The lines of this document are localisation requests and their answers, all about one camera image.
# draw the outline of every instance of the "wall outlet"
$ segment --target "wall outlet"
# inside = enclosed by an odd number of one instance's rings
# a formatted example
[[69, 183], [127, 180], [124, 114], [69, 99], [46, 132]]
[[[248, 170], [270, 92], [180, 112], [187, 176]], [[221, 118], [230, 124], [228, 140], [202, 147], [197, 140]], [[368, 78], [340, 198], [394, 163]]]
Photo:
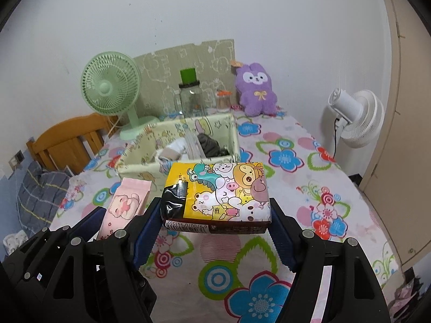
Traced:
[[18, 161], [15, 157], [13, 157], [11, 160], [9, 160], [9, 166], [12, 169], [12, 171], [15, 171], [16, 166], [18, 165]]
[[18, 151], [11, 160], [9, 160], [9, 166], [12, 169], [12, 171], [16, 170], [16, 167], [21, 164], [21, 162], [24, 160], [24, 155], [21, 151]]
[[24, 160], [24, 155], [21, 151], [18, 151], [18, 153], [15, 154], [15, 158], [18, 164], [21, 164], [22, 161]]

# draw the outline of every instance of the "cartoon bear print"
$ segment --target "cartoon bear print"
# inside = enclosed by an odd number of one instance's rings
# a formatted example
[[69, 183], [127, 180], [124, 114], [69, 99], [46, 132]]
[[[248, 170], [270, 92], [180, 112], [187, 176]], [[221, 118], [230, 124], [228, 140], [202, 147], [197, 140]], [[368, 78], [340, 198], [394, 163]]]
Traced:
[[211, 215], [213, 213], [213, 207], [220, 205], [220, 203], [217, 202], [215, 192], [196, 193], [194, 197], [196, 200], [191, 206], [192, 210], [199, 211], [204, 215]]
[[131, 220], [135, 216], [139, 204], [139, 196], [136, 193], [132, 193], [130, 197], [127, 195], [115, 195], [108, 207], [108, 212], [114, 217]]

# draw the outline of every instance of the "glass jar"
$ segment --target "glass jar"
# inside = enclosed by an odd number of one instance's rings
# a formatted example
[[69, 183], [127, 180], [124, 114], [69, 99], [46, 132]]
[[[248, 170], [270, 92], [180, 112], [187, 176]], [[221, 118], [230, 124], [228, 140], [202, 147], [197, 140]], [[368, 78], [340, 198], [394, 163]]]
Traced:
[[202, 90], [200, 82], [196, 78], [195, 68], [187, 68], [180, 71], [182, 84], [178, 87], [181, 89], [180, 98], [183, 115], [188, 117], [203, 117], [206, 115], [203, 106]]
[[180, 92], [181, 106], [185, 118], [203, 117], [206, 115], [202, 101], [202, 90], [199, 81], [192, 86], [183, 85]]

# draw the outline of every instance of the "fan grille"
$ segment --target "fan grille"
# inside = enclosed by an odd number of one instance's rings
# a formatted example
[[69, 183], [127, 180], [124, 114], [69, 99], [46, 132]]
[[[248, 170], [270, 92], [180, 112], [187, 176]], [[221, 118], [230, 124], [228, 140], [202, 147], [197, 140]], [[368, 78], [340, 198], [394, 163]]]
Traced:
[[380, 99], [369, 90], [358, 91], [353, 98], [362, 104], [364, 110], [359, 120], [346, 125], [341, 138], [349, 147], [360, 148], [370, 143], [380, 132], [384, 109]]
[[104, 52], [93, 57], [81, 77], [81, 91], [88, 105], [97, 113], [117, 115], [137, 100], [140, 74], [131, 58], [118, 52]]

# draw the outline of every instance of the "plush bunny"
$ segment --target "plush bunny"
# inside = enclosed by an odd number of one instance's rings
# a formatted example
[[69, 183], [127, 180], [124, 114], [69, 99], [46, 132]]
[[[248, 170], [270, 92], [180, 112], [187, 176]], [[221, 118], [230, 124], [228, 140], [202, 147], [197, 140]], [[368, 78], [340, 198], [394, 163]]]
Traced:
[[244, 64], [238, 68], [235, 86], [240, 92], [240, 104], [244, 106], [247, 116], [277, 112], [277, 96], [272, 91], [271, 78], [259, 63]]

